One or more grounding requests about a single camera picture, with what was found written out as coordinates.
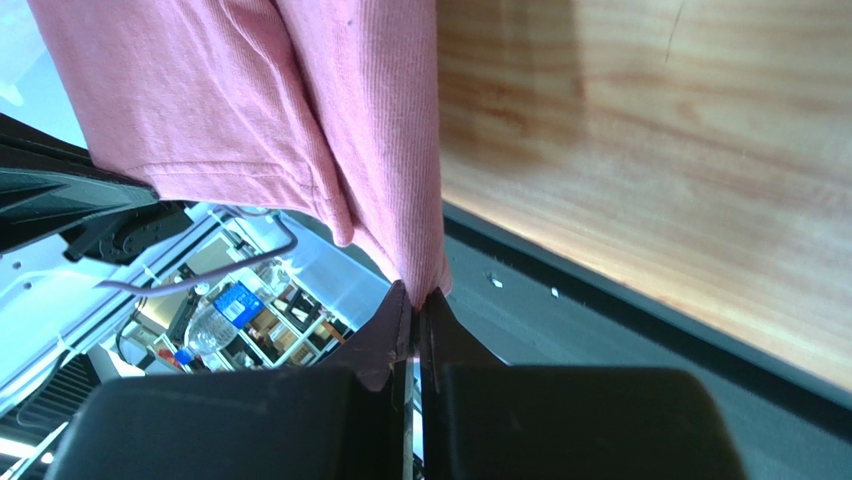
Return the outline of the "dusty red t-shirt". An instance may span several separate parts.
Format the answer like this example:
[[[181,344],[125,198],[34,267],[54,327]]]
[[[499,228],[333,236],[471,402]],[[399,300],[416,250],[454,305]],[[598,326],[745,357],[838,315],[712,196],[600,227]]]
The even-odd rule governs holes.
[[[452,277],[432,1],[33,1],[94,165],[294,210],[415,306]]]

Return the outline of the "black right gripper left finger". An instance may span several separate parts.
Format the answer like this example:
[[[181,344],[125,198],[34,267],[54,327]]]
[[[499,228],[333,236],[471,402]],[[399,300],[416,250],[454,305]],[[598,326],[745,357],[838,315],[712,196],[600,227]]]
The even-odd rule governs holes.
[[[408,479],[413,473],[393,284],[321,363],[109,382],[71,421],[51,479]]]

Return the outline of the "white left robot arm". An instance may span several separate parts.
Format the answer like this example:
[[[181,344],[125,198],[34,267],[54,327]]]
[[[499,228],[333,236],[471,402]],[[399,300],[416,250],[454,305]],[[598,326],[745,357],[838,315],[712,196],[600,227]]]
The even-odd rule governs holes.
[[[1,117],[1,251],[53,235],[64,257],[129,265],[193,222],[182,201],[97,169],[89,152],[10,116]]]

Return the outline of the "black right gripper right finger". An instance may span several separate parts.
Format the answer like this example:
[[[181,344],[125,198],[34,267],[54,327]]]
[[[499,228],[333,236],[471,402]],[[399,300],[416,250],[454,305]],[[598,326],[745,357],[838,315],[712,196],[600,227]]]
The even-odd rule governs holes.
[[[444,294],[419,312],[430,479],[742,479],[719,410],[670,368],[510,366]]]

